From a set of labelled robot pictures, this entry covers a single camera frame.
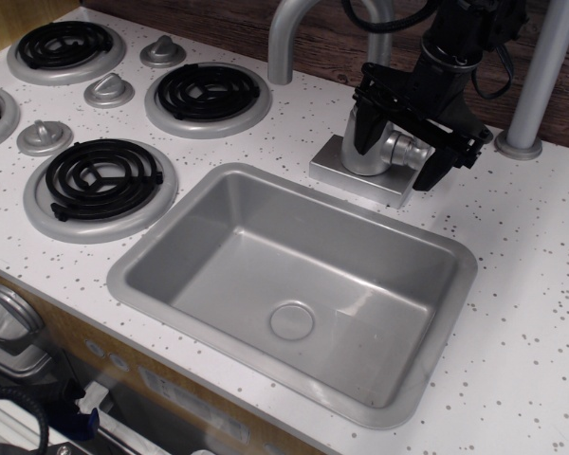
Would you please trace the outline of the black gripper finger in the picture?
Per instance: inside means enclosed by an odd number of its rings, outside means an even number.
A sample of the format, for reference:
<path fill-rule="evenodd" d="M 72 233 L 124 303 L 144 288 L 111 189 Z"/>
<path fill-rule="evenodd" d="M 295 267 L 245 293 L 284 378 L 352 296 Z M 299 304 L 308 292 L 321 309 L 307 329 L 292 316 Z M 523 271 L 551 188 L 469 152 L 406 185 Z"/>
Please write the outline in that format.
<path fill-rule="evenodd" d="M 360 155 L 366 155 L 381 138 L 388 119 L 372 101 L 359 98 L 356 102 L 354 145 Z"/>
<path fill-rule="evenodd" d="M 430 191 L 453 167 L 458 154 L 450 149 L 436 149 L 414 181 L 416 191 Z"/>

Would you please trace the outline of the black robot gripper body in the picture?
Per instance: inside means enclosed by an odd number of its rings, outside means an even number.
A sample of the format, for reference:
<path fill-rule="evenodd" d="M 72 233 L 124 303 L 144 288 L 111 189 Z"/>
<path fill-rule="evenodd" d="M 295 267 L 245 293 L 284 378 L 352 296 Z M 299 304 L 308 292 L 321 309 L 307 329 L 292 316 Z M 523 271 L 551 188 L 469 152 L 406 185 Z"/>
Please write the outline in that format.
<path fill-rule="evenodd" d="M 475 75 L 483 51 L 454 54 L 431 39 L 421 42 L 412 72 L 366 63 L 355 100 L 380 107 L 395 126 L 436 149 L 458 154 L 452 168 L 471 168 L 492 134 L 468 108 L 464 90 Z"/>

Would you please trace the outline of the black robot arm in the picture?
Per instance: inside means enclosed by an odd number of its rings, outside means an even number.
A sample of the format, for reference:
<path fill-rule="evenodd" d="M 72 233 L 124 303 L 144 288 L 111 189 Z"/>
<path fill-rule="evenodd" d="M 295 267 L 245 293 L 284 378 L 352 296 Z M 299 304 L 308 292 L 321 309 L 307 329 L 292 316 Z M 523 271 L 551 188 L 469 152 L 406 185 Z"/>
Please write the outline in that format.
<path fill-rule="evenodd" d="M 341 145 L 351 173 L 373 176 L 391 166 L 418 172 L 416 191 L 431 190 L 451 169 L 471 168 L 493 134 L 468 108 L 465 88 L 477 67 L 496 52 L 507 75 L 514 66 L 505 47 L 528 19 L 523 1 L 429 1 L 399 20 L 371 23 L 342 4 L 358 27 L 389 34 L 431 19 L 410 72 L 365 63 Z"/>

